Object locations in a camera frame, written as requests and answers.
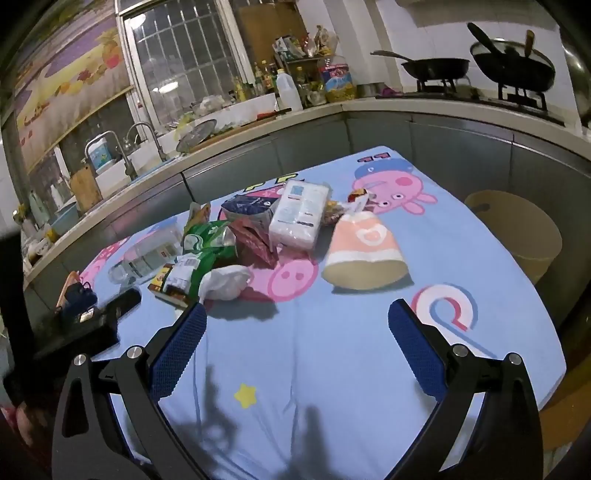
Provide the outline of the white tissue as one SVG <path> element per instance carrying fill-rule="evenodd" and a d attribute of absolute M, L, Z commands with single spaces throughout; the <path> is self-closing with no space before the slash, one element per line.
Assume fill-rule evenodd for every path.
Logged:
<path fill-rule="evenodd" d="M 249 286 L 250 281 L 252 273 L 249 268 L 242 265 L 229 265 L 211 270 L 204 275 L 199 284 L 199 302 L 234 300 Z"/>

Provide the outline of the green snack bag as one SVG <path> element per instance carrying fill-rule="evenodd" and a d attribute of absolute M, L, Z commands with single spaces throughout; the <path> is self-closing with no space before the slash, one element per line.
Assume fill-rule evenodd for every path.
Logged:
<path fill-rule="evenodd" d="M 211 221 L 190 229 L 182 239 L 182 254 L 166 280 L 167 287 L 176 287 L 190 301 L 198 298 L 204 275 L 215 268 L 238 262 L 235 234 L 228 220 Z"/>

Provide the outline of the red snack wrapper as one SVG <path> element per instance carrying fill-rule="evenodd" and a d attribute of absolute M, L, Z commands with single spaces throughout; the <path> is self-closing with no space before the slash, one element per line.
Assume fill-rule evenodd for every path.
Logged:
<path fill-rule="evenodd" d="M 276 250 L 270 245 L 269 235 L 252 222 L 248 217 L 231 220 L 229 229 L 235 234 L 236 244 L 242 250 L 252 253 L 257 260 L 270 268 L 276 267 Z"/>

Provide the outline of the dark blue milk carton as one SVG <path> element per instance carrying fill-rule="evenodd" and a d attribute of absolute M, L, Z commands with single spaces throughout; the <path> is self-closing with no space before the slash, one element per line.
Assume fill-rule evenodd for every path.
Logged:
<path fill-rule="evenodd" d="M 235 195 L 221 204 L 219 219 L 235 221 L 245 218 L 260 230 L 269 230 L 279 199 L 263 196 Z"/>

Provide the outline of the white tissue pack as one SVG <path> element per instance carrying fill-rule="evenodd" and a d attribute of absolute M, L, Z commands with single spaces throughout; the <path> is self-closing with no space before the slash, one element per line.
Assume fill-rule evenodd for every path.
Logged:
<path fill-rule="evenodd" d="M 331 193 L 327 185 L 288 180 L 270 221 L 271 244 L 314 249 Z"/>

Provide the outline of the clear plastic bottle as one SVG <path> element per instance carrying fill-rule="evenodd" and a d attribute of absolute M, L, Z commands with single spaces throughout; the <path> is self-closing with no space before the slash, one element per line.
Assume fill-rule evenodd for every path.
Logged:
<path fill-rule="evenodd" d="M 122 259 L 108 271 L 109 280 L 120 286 L 150 280 L 162 266 L 173 263 L 181 254 L 181 231 L 167 226 L 143 236 L 129 247 Z"/>

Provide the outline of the yellow cartoon snack pouch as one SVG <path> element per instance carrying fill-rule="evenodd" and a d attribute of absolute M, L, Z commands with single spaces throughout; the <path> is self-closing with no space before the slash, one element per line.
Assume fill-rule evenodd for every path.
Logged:
<path fill-rule="evenodd" d="M 187 235 L 190 229 L 197 225 L 204 225 L 209 222 L 211 217 L 211 203 L 198 204 L 191 202 L 189 205 L 189 214 L 187 222 L 183 229 L 183 234 Z"/>

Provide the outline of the beige round trash bin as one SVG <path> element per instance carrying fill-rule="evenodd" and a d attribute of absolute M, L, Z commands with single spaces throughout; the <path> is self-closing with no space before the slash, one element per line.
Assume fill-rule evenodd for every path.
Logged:
<path fill-rule="evenodd" d="M 483 190 L 470 194 L 466 206 L 511 253 L 533 284 L 561 253 L 563 239 L 551 217 L 515 194 Z"/>

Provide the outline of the barred kitchen window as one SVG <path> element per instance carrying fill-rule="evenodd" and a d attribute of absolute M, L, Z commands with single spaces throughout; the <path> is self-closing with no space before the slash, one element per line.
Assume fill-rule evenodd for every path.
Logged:
<path fill-rule="evenodd" d="M 133 81 L 150 120 L 166 126 L 209 95 L 253 82 L 240 1 L 116 1 Z"/>

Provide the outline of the wooden cutting board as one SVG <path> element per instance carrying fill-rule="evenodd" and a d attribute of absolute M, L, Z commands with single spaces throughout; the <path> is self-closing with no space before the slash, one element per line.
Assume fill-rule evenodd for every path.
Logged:
<path fill-rule="evenodd" d="M 71 175 L 70 189 L 76 199 L 77 208 L 82 214 L 103 200 L 93 171 L 87 164 Z"/>

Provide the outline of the chrome sink faucet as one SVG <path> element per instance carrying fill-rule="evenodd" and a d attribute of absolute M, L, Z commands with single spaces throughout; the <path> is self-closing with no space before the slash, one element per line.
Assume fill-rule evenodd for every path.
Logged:
<path fill-rule="evenodd" d="M 90 162 L 96 170 L 99 170 L 108 162 L 117 161 L 117 156 L 110 150 L 108 138 L 111 137 L 115 141 L 115 145 L 117 147 L 118 153 L 121 156 L 121 159 L 124 162 L 124 172 L 127 177 L 131 180 L 135 180 L 137 178 L 137 172 L 127 156 L 124 152 L 122 144 L 119 140 L 118 135 L 112 130 L 106 130 L 91 140 L 89 140 L 84 146 L 84 157 L 85 159 Z"/>

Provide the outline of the blue cartoon pig tablecloth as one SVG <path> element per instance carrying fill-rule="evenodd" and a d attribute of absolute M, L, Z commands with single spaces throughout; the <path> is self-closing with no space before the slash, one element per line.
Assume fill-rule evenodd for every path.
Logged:
<path fill-rule="evenodd" d="M 552 320 L 512 255 L 407 156 L 377 146 L 308 169 L 335 199 L 374 195 L 408 275 L 353 292 L 322 278 L 331 232 L 310 254 L 283 253 L 252 286 L 207 307 L 207 328 L 173 393 L 160 403 L 213 479 L 382 479 L 434 408 L 388 326 L 406 300 L 419 318 L 476 355 L 519 354 L 536 401 L 566 372 Z"/>

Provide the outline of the round metal strainer lid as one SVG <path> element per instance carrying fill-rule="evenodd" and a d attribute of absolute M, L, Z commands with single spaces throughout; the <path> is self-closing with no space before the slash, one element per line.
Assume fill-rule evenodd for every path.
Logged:
<path fill-rule="evenodd" d="M 209 119 L 194 126 L 188 133 L 183 135 L 176 145 L 176 151 L 180 154 L 189 154 L 204 143 L 214 132 L 217 121 Z"/>

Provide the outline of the grey cabinet fronts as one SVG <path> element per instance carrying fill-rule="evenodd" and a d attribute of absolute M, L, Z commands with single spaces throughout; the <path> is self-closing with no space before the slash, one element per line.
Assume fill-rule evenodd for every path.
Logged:
<path fill-rule="evenodd" d="M 24 284 L 39 317 L 67 275 L 99 251 L 191 202 L 377 146 L 402 154 L 458 199 L 502 190 L 543 209 L 559 228 L 560 254 L 537 289 L 563 321 L 590 281 L 590 142 L 568 128 L 493 107 L 451 102 L 379 102 L 288 115 L 179 158 L 145 175 L 88 213 L 34 267 Z"/>

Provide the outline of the white plastic jug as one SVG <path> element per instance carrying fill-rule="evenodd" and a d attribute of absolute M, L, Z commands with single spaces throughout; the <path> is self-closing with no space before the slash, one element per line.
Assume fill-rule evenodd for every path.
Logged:
<path fill-rule="evenodd" d="M 304 109 L 294 79 L 283 69 L 277 70 L 276 88 L 277 92 L 279 92 L 280 100 L 281 103 L 283 103 L 284 108 L 290 108 L 293 112 L 298 112 Z"/>

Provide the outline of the gas stove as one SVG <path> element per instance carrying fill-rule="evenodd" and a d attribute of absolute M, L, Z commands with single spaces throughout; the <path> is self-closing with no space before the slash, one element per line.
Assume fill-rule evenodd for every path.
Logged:
<path fill-rule="evenodd" d="M 548 110 L 543 94 L 528 96 L 520 93 L 505 93 L 501 90 L 501 98 L 489 96 L 480 89 L 473 87 L 467 77 L 466 83 L 456 81 L 417 82 L 417 86 L 411 91 L 397 90 L 391 87 L 383 87 L 375 96 L 376 99 L 428 99 L 460 101 L 475 103 L 490 107 L 498 107 L 512 112 L 517 112 L 551 122 L 565 127 L 566 123 L 558 114 Z"/>

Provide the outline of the cooking oil bottle blue label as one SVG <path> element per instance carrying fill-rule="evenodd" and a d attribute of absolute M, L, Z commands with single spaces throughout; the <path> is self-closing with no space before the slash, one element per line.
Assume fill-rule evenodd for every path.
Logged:
<path fill-rule="evenodd" d="M 339 55 L 325 56 L 318 60 L 318 72 L 325 86 L 325 97 L 329 103 L 356 99 L 356 85 L 349 72 L 349 64 Z"/>

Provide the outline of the black wok with lid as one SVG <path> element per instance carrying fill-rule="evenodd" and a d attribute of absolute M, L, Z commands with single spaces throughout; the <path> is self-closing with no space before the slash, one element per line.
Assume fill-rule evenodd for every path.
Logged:
<path fill-rule="evenodd" d="M 529 47 L 529 42 L 492 39 L 473 22 L 468 22 L 467 28 L 477 40 L 470 53 L 494 83 L 535 93 L 545 93 L 554 85 L 554 64 L 542 52 Z"/>

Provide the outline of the black frying pan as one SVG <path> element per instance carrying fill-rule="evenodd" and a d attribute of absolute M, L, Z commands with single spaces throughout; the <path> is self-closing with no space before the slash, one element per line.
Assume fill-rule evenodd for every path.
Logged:
<path fill-rule="evenodd" d="M 459 80 L 467 75 L 470 65 L 464 58 L 411 59 L 388 50 L 375 50 L 370 55 L 402 60 L 407 73 L 421 82 Z"/>

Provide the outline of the colourful fruit wall poster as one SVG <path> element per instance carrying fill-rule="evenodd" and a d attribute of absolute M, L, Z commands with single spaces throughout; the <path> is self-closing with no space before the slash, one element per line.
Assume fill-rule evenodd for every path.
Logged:
<path fill-rule="evenodd" d="M 12 70 L 17 151 L 29 173 L 72 130 L 131 89 L 113 1 L 59 1 Z"/>

